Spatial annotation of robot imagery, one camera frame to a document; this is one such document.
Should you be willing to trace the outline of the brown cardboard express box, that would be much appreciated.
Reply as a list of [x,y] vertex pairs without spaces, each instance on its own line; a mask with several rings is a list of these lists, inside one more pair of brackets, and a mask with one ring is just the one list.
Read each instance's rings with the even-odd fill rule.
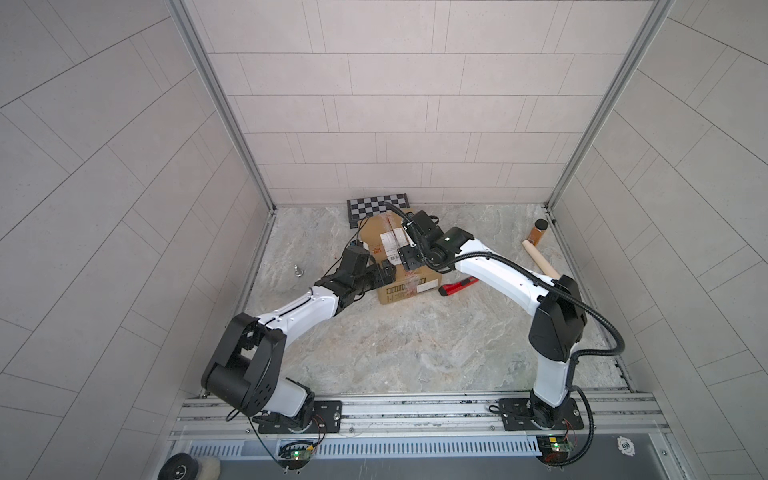
[[412,298],[424,292],[437,290],[442,275],[426,266],[407,270],[398,250],[411,246],[412,242],[402,228],[402,219],[392,212],[370,217],[362,227],[360,238],[368,247],[377,263],[388,260],[395,268],[395,281],[377,289],[382,305]]

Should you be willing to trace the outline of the red utility knife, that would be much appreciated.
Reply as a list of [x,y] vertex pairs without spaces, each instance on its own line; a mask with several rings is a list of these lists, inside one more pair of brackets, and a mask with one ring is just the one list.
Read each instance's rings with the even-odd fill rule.
[[469,276],[454,283],[443,284],[439,287],[438,293],[443,297],[451,296],[477,282],[477,278]]

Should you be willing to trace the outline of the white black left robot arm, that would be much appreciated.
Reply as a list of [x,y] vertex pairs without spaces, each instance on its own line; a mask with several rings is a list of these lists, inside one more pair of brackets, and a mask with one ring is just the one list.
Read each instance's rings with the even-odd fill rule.
[[395,265],[376,261],[361,241],[353,241],[338,268],[303,296],[257,317],[233,317],[203,371],[201,387],[248,418],[266,412],[292,429],[308,427],[315,394],[281,376],[285,349],[365,293],[395,280]]

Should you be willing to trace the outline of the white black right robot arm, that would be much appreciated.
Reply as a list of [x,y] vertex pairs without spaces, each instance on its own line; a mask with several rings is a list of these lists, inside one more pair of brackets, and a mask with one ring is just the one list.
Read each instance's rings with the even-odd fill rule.
[[443,231],[424,211],[406,213],[388,207],[402,220],[412,246],[406,258],[442,272],[457,270],[502,293],[532,316],[528,341],[537,353],[537,370],[526,417],[540,429],[559,424],[572,380],[571,354],[586,325],[584,310],[568,296],[571,278],[562,281],[537,275],[495,253],[471,233],[453,227]]

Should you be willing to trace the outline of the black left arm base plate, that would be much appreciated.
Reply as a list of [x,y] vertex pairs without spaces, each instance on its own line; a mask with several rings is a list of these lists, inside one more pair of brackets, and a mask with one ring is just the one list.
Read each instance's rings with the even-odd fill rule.
[[268,412],[251,420],[260,434],[338,433],[342,407],[343,403],[338,400],[315,400],[294,417]]

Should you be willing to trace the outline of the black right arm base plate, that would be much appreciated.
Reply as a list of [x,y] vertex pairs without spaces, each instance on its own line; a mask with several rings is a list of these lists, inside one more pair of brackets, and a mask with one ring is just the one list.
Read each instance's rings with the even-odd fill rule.
[[585,427],[577,402],[566,397],[558,407],[538,398],[502,398],[495,405],[505,431],[581,430]]

